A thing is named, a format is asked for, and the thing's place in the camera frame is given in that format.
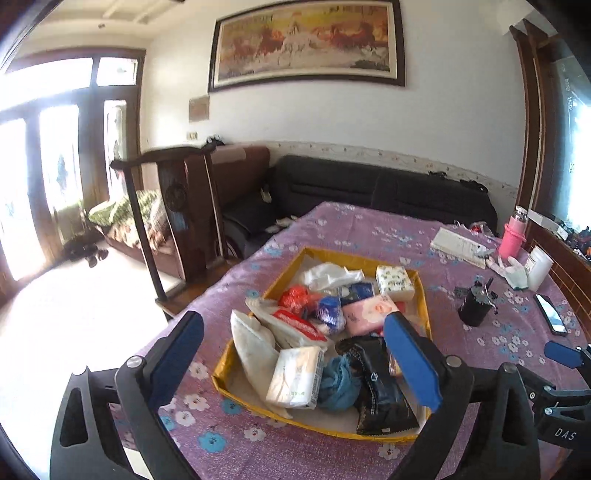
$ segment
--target white tissue pack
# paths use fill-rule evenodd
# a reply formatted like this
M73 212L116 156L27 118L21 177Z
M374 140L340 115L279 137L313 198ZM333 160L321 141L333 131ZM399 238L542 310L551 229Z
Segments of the white tissue pack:
M411 301L414 298L414 286L404 267L379 265L375 270L379 292L393 301Z
M316 408L323 368L324 350L318 346L282 350L265 401L285 408Z

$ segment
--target snack package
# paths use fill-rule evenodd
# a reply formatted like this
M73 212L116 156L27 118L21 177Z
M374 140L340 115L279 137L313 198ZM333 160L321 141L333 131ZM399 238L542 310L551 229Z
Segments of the snack package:
M336 345L339 355L349 354L363 371L363 383L355 407L359 411L359 435L383 435L418 427L418 421L396 379L389 374L386 341L379 336L358 336Z
M324 297L318 301L316 318L327 326L328 335L340 333L345 329L345 317L340 306L340 298Z
M340 287L358 282L364 278L363 270L349 271L334 263L322 263L306 270L301 275L301 282L311 291L320 291L325 288Z
M380 330L384 326L385 318L397 311L398 307L387 295L376 295L343 307L346 329L351 336Z
M348 287L341 288L343 292L340 295L340 303L343 307L359 300L369 299L377 293L374 290L374 284L367 281L353 283Z
M294 285L283 292L277 304L306 319L316 312L318 301L322 297L320 293L309 293L303 285Z
M282 350L265 401L284 408L316 408L323 368L324 351L318 346Z
M262 401L265 401L279 352L275 350L275 339L271 331L263 327L254 317L232 310L230 327L236 353L249 383ZM287 410L267 405L269 410L290 419Z
M375 271L379 291L393 301L410 301L414 297L414 285L404 267L379 265Z
M320 333L308 320L283 309L272 300L246 299L246 306L275 336L281 348L317 345L328 347L332 340Z

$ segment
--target blue cloth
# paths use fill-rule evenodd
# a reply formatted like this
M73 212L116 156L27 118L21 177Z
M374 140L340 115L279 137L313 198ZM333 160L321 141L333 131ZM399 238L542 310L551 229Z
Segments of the blue cloth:
M352 407L361 390L361 378L354 377L347 355L330 359L322 372L318 406L331 411Z

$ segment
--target white container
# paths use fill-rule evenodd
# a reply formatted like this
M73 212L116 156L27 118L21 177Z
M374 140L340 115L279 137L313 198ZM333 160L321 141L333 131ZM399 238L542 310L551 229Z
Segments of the white container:
M527 273L527 287L531 291L537 291L540 288L553 263L554 261L546 252L540 247L534 247L524 265Z

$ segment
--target bed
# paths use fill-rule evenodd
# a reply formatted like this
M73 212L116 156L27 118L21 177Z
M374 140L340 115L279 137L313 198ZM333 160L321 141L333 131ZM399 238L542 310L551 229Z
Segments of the bed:
M260 417L223 398L210 378L228 339L232 309L246 311L245 297L264 292L302 247L329 248L371 257L418 270L426 290L433 340L445 354L462 357L475 367L497 368L502 362L525 365L558 388L583 388L576 371L547 360L545 343L557 338L534 306L530 292L516 293L502 279L457 258L429 248L441 227L438 222L406 218L342 203L323 203L267 242L252 257L233 267L217 284L187 308L205 322L204 341L169 405L160 408L164 425L199 476L205 480L255 478L389 477L408 445L335 439ZM450 226L458 233L492 247L494 239ZM464 325L457 316L455 286L469 286L493 275L499 294L499 314L481 327ZM540 292L557 306L570 334L558 341L574 348L586 344L567 300L549 277ZM178 319L170 322L166 335ZM146 353L151 342L141 353ZM441 476L457 466L476 415L468 409ZM124 446L134 439L124 418L115 414ZM540 442L542 478L549 478L567 452Z

